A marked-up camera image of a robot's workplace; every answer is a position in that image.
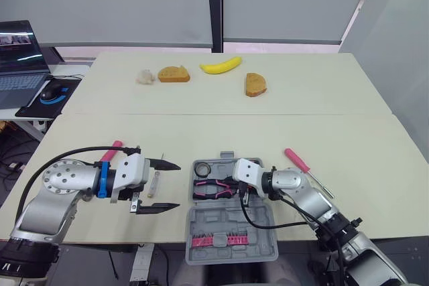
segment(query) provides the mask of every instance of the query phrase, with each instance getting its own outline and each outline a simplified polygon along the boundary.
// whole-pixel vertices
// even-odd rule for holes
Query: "open tool case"
[[[258,158],[248,158],[260,164]],[[204,180],[224,180],[233,174],[235,162],[233,152],[221,152],[220,159],[196,160],[192,165],[190,187],[194,206],[188,213],[188,240],[186,262],[189,265],[213,265],[274,261],[278,258],[275,230],[256,229],[246,221],[241,210],[238,192],[231,198],[197,200],[197,194],[217,194],[225,188],[214,185],[194,185]],[[210,166],[206,178],[195,174],[200,163]],[[274,224],[271,208],[256,194],[250,194],[246,211],[250,219],[260,225]]]

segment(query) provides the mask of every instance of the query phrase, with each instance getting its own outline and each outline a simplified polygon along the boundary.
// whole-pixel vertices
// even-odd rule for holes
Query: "cotton ball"
[[[150,70],[142,70],[135,79],[136,83],[140,84],[152,84],[155,80],[155,76],[152,75]]]

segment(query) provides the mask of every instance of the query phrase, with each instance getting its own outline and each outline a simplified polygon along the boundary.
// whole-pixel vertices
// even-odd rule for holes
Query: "table leg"
[[[28,121],[14,121],[14,123],[23,129],[25,132],[30,134],[34,139],[41,141],[44,137],[44,134],[37,130],[30,122]]]

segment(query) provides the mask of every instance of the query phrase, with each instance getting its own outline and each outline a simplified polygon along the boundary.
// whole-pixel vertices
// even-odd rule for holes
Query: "bread slice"
[[[267,90],[265,78],[256,73],[246,75],[246,95],[250,97],[258,96]]]
[[[160,70],[158,78],[161,82],[188,82],[190,76],[185,67],[168,66]]]

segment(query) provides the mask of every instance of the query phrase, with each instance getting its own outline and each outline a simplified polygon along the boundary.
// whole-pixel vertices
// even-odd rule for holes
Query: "mouse pad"
[[[23,106],[15,113],[16,117],[46,117],[54,119],[61,114],[63,106],[67,103],[74,90],[79,85],[79,80],[51,80],[60,82],[62,85],[61,94],[52,100],[43,101],[40,94],[30,106]]]

